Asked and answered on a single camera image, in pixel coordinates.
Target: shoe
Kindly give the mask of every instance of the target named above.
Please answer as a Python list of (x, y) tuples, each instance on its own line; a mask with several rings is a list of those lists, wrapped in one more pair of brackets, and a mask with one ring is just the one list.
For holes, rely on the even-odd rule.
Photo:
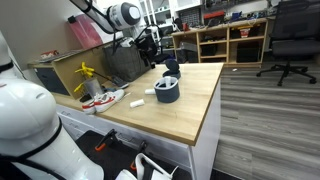
[(106, 92), (95, 97), (94, 107), (97, 112), (101, 113), (109, 109), (112, 105), (122, 99), (124, 90), (119, 89), (115, 92)]
[(126, 81), (122, 80), (121, 78), (119, 78), (118, 76), (111, 76), (111, 80), (110, 80), (114, 85), (118, 86), (121, 89), (124, 89), (126, 87), (129, 86), (129, 83), (127, 83)]
[(94, 114), (96, 108), (94, 107), (94, 99), (90, 99), (82, 104), (82, 110), (85, 114)]

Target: white robot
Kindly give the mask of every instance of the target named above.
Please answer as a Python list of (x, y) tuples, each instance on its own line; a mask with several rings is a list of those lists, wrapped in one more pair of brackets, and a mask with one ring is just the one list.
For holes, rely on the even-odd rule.
[[(71, 1), (108, 33), (133, 27), (132, 34), (137, 37), (146, 27), (138, 0), (134, 1), (135, 5), (110, 6), (107, 16), (92, 0)], [(102, 180), (103, 169), (83, 154), (62, 127), (51, 93), (32, 82), (18, 79), (13, 66), (0, 31), (0, 159), (12, 162), (35, 180), (43, 179), (43, 172), (52, 175), (47, 176), (48, 179)], [(154, 171), (152, 178), (172, 178), (172, 174), (139, 154), (136, 158), (138, 179), (142, 179), (144, 172), (142, 158), (161, 172)], [(124, 170), (117, 179), (135, 177)]]

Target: small white object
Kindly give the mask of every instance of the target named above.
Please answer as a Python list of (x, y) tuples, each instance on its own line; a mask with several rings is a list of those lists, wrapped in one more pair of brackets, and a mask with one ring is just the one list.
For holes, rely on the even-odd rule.
[(171, 86), (171, 76), (166, 76), (164, 77), (166, 80), (166, 87), (170, 87)]
[(146, 89), (144, 91), (145, 94), (156, 94), (156, 91), (154, 89)]
[(144, 103), (144, 100), (143, 99), (140, 99), (140, 100), (138, 100), (138, 101), (133, 101), (133, 102), (131, 102), (130, 103), (130, 107), (131, 108), (135, 108), (135, 107), (137, 107), (137, 106), (142, 106), (142, 105), (144, 105), (145, 103)]

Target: wood laminate floor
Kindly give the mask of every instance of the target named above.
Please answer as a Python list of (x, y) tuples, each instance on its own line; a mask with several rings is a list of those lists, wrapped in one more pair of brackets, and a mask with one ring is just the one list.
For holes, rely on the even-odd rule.
[[(292, 65), (306, 65), (293, 62)], [(262, 69), (274, 65), (264, 63)], [(308, 62), (320, 81), (320, 66)], [(320, 82), (259, 68), (221, 77), (222, 127), (214, 168), (243, 179), (320, 179)]]

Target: black bag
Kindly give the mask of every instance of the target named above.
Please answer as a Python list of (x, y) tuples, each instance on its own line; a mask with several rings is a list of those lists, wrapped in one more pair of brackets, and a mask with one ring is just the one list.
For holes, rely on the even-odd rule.
[(151, 67), (147, 59), (142, 59), (136, 45), (118, 47), (113, 54), (112, 46), (103, 48), (105, 54), (104, 66), (109, 75), (116, 75), (121, 79), (132, 82)]

